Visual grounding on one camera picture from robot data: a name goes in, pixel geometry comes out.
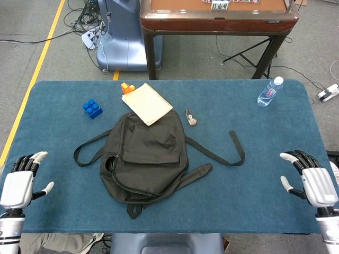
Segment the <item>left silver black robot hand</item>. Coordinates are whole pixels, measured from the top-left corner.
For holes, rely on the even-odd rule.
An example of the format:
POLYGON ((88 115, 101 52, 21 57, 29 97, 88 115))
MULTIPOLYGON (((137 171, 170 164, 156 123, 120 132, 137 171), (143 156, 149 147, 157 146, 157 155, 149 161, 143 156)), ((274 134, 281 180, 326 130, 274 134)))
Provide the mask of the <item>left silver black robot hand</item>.
POLYGON ((48 155, 46 151, 40 151, 35 154, 21 156, 13 165, 12 171, 7 174, 2 195, 0 197, 0 206, 10 209, 24 209, 32 200, 43 197, 51 192, 54 182, 38 191, 33 191, 34 180, 41 162, 48 155))

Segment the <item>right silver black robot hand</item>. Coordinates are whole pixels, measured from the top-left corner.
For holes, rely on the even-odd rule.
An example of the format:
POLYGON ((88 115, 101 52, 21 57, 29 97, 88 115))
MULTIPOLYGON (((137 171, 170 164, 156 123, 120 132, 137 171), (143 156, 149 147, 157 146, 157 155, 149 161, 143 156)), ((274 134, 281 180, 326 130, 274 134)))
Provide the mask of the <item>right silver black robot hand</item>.
POLYGON ((303 190, 295 189, 285 176, 281 176, 281 183, 288 193, 306 199, 315 208, 332 207, 339 202, 329 172, 312 155, 295 150, 280 153, 280 158, 293 164, 303 184, 303 190))

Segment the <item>black fabric backpack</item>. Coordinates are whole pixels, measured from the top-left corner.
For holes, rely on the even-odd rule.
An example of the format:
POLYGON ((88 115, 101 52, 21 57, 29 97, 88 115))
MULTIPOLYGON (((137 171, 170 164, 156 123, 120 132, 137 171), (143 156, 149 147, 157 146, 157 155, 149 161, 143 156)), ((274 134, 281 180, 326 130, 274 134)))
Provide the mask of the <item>black fabric backpack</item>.
POLYGON ((212 153, 184 133, 181 119, 171 110, 151 126, 136 113, 119 118, 109 129, 86 143, 106 137, 104 146, 90 163, 101 159, 100 177, 108 193, 127 205, 127 213, 137 218, 143 209, 204 177, 212 170, 205 164, 187 172, 189 144, 211 159, 231 163, 212 153))

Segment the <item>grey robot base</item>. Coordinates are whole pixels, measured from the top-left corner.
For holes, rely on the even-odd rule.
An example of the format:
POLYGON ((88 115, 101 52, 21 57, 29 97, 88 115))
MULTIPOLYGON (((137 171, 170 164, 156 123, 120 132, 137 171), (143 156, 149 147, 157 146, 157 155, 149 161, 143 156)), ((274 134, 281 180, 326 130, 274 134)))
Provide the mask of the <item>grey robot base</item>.
POLYGON ((224 254, 220 233, 115 233, 110 254, 224 254))

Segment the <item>blue felt table cloth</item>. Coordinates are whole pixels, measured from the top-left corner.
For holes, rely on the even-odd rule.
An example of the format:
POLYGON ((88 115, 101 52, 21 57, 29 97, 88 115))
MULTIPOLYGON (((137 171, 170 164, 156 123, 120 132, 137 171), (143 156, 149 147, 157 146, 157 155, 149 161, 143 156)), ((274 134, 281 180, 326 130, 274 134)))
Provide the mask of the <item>blue felt table cloth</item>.
POLYGON ((317 233, 315 209, 283 188, 286 176, 297 189, 295 167, 280 153, 302 150, 329 168, 306 88, 287 79, 267 107, 256 100, 266 80, 151 80, 178 112, 185 134, 223 157, 239 156, 229 136, 235 131, 245 151, 242 166, 222 165, 188 147, 189 169, 211 164, 206 176, 144 209, 132 219, 127 206, 114 200, 99 176, 100 162, 90 163, 103 146, 98 140, 74 150, 112 128, 129 112, 119 81, 41 81, 29 95, 4 173, 17 158, 39 151, 41 163, 34 190, 55 182, 53 190, 25 209, 25 232, 232 232, 317 233), (91 119, 82 105, 94 99, 103 113, 91 119), (188 109, 197 119, 190 126, 188 109))

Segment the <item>clear plastic water bottle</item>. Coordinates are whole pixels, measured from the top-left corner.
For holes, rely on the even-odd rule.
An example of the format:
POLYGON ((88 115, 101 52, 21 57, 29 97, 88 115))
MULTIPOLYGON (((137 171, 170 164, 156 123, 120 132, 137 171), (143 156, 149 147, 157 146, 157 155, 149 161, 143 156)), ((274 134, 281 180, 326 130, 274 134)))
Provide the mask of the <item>clear plastic water bottle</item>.
POLYGON ((260 93, 257 98, 257 104, 261 107, 266 107, 277 96, 278 92, 283 88, 284 79, 277 76, 270 79, 267 87, 260 93))

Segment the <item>blue building block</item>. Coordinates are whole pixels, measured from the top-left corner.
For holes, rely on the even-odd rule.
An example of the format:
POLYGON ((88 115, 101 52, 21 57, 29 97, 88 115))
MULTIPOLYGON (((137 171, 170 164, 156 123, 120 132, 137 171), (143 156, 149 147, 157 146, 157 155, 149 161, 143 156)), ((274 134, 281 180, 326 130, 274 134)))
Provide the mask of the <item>blue building block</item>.
POLYGON ((88 102, 82 105, 82 108, 91 119, 94 119, 103 113, 102 108, 94 99, 88 100, 88 102))

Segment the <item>beige spiral notebook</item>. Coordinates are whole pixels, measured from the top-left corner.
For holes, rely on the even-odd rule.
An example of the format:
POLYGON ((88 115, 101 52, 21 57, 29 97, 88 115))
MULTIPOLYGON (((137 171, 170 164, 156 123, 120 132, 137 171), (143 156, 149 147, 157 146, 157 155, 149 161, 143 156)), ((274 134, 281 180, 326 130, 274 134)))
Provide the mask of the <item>beige spiral notebook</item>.
POLYGON ((121 99, 147 126, 151 126, 173 109, 173 106, 147 83, 131 93, 123 94, 121 99))

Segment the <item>white power strip with plugs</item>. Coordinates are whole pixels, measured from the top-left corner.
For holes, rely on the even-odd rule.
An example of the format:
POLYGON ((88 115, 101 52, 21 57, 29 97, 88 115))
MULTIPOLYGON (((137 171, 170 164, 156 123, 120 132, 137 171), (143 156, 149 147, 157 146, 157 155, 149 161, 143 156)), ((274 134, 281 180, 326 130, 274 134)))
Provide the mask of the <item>white power strip with plugs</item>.
POLYGON ((81 39, 85 47, 89 50, 97 48, 100 41, 100 36, 106 34, 106 26, 99 25, 94 28, 90 28, 87 32, 82 34, 81 39))

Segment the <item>brown mahjong table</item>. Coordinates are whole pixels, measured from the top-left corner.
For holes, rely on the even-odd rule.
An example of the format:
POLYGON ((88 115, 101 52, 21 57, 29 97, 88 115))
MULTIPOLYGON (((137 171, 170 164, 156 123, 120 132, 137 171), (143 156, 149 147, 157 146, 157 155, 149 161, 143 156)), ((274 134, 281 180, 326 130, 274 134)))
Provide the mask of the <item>brown mahjong table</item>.
POLYGON ((148 77, 156 79, 157 35, 267 36, 269 43, 252 76, 260 79, 298 20, 295 0, 230 2, 226 10, 213 10, 203 0, 140 0, 148 77))

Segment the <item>standing mahjong tile row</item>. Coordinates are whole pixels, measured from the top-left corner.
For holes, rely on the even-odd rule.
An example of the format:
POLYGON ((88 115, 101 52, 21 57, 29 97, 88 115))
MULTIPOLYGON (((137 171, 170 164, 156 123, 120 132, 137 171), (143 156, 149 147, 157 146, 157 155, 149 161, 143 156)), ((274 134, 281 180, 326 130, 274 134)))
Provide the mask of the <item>standing mahjong tile row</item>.
POLYGON ((227 10, 230 0, 211 0, 212 10, 227 10))

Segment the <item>small metal keychain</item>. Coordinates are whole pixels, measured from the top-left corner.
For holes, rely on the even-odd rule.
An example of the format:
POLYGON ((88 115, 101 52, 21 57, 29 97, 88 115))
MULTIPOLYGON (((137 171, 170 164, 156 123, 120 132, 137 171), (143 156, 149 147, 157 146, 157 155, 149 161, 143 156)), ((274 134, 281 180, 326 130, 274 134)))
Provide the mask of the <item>small metal keychain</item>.
POLYGON ((185 113, 186 113, 186 119, 188 121, 188 124, 190 126, 195 126, 198 122, 197 122, 197 119, 194 117, 194 115, 188 109, 185 110, 185 113))

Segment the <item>blue-grey machine pedestal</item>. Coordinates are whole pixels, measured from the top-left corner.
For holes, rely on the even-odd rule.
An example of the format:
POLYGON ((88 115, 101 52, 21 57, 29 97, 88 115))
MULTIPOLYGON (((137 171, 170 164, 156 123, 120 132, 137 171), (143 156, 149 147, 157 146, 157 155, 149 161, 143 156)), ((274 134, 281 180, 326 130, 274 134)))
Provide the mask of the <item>blue-grey machine pedestal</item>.
POLYGON ((106 33, 97 41, 97 63, 109 71, 147 71, 140 0, 98 0, 106 33))

